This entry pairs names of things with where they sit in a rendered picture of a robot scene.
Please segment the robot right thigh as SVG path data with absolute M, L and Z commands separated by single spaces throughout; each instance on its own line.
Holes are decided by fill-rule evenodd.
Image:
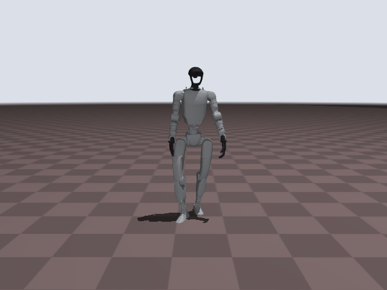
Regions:
M 185 185 L 186 177 L 183 175 L 184 154 L 186 150 L 186 137 L 179 138 L 175 142 L 174 156 L 172 157 L 174 181 L 180 186 Z

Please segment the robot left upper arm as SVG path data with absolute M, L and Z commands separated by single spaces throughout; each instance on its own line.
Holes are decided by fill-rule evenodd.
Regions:
M 221 119 L 221 113 L 218 112 L 218 104 L 216 101 L 216 95 L 212 91 L 207 91 L 208 98 L 207 100 L 209 101 L 210 109 L 212 111 L 212 120 L 220 120 Z

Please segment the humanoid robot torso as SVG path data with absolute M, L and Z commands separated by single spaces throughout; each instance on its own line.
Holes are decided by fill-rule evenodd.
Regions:
M 195 126 L 202 124 L 206 116 L 207 107 L 207 91 L 200 89 L 199 91 L 184 89 L 184 97 L 181 100 L 181 113 L 186 124 L 191 124 L 188 132 L 186 132 L 186 146 L 196 147 L 201 146 L 201 132 L 199 127 Z

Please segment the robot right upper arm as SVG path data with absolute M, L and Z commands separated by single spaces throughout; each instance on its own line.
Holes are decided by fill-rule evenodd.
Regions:
M 173 105 L 172 105 L 173 114 L 171 117 L 172 121 L 179 121 L 180 120 L 180 117 L 181 117 L 179 115 L 180 105 L 181 105 L 180 101 L 183 99 L 183 97 L 184 97 L 184 91 L 176 91 L 173 94 Z

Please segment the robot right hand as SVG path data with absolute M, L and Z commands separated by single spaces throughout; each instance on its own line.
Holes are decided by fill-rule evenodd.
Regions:
M 170 148 L 170 151 L 171 151 L 171 155 L 174 156 L 174 137 L 171 137 L 170 138 L 170 141 L 168 141 L 169 143 L 169 148 Z

